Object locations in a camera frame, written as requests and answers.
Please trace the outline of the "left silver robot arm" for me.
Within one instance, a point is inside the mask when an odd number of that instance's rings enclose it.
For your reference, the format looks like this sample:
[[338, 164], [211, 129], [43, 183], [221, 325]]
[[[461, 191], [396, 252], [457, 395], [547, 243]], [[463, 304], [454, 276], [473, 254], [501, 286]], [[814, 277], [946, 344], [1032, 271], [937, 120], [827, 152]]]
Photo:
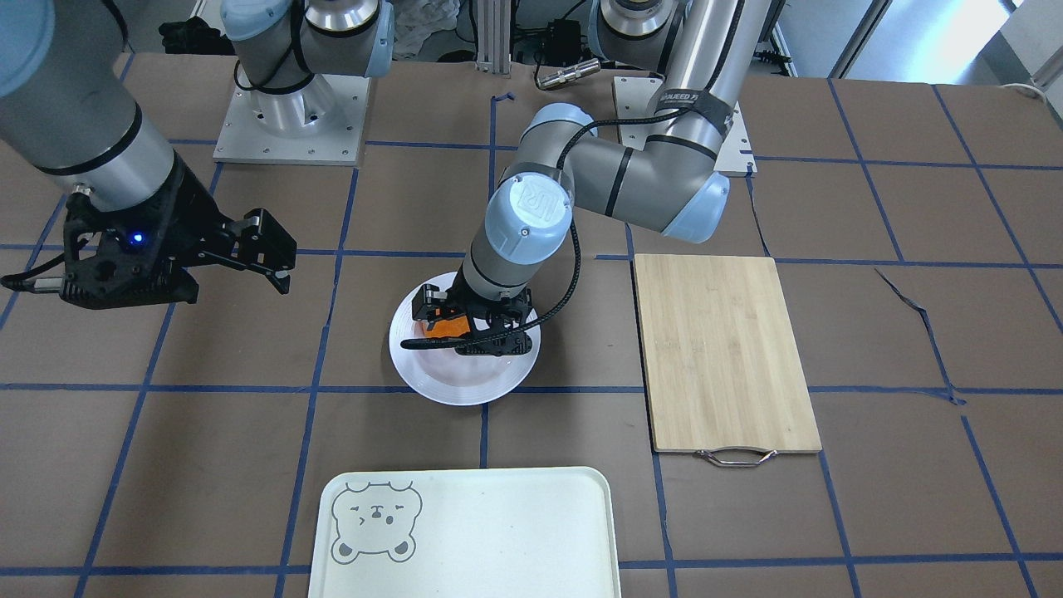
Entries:
[[411, 317], [426, 329], [462, 318], [463, 334], [407, 338], [406, 351], [525, 355], [529, 330], [572, 298], [580, 276], [575, 208], [689, 243], [706, 242], [729, 195], [718, 170], [767, 1], [597, 1], [589, 41], [603, 56], [664, 76], [635, 125], [642, 148], [600, 139], [619, 119], [553, 103], [536, 113], [486, 207], [451, 287], [426, 284]]

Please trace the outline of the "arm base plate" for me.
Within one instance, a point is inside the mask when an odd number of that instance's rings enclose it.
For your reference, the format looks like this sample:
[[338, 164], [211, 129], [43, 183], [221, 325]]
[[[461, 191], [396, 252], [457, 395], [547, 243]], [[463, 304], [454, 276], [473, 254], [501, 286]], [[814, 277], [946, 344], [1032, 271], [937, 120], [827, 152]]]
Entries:
[[371, 81], [318, 75], [287, 95], [235, 90], [213, 158], [219, 163], [360, 163]]
[[[632, 119], [648, 115], [661, 85], [661, 78], [615, 76], [615, 116], [621, 119]], [[635, 150], [641, 150], [652, 134], [671, 135], [706, 143], [709, 149], [718, 151], [714, 169], [720, 173], [730, 178], [755, 175], [758, 173], [758, 167], [752, 151], [747, 125], [739, 105], [733, 106], [728, 122], [730, 125], [725, 136], [718, 133], [713, 125], [696, 125], [693, 122], [678, 125], [673, 121], [660, 125], [620, 125], [619, 139], [622, 146]]]

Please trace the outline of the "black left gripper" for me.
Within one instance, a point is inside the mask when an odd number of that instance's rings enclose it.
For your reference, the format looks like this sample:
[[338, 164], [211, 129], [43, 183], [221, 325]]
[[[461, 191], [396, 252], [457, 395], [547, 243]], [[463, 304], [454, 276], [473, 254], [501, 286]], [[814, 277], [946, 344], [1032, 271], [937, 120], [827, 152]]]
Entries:
[[518, 331], [532, 313], [532, 291], [513, 297], [490, 301], [472, 292], [463, 281], [455, 281], [448, 291], [425, 283], [414, 292], [414, 321], [435, 323], [466, 317], [470, 331], [462, 337], [414, 338], [411, 349], [455, 349], [459, 355], [527, 355], [534, 348], [532, 337]]

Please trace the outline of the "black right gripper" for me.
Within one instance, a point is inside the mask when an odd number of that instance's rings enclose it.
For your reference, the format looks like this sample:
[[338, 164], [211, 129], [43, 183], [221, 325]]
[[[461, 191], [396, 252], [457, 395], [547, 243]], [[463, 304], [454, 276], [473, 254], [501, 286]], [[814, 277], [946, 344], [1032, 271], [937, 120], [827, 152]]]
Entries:
[[74, 193], [63, 226], [65, 276], [60, 296], [83, 309], [195, 303], [196, 264], [263, 275], [290, 291], [296, 238], [264, 208], [232, 221], [178, 158], [161, 189], [133, 208], [101, 212], [96, 194]]

